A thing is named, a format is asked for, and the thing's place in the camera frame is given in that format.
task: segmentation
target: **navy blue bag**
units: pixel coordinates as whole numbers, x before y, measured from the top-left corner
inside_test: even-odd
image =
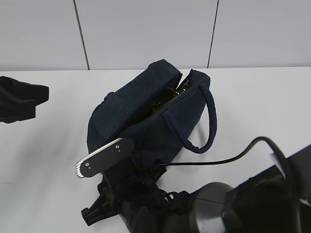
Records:
[[[96,107],[88,124],[89,152],[118,137],[135,143],[132,157],[138,167],[169,163],[182,147],[204,153],[212,145],[217,118],[210,77],[191,70],[178,86],[182,74],[165,60],[154,62]],[[209,114],[209,138],[202,148],[188,137],[204,107]]]

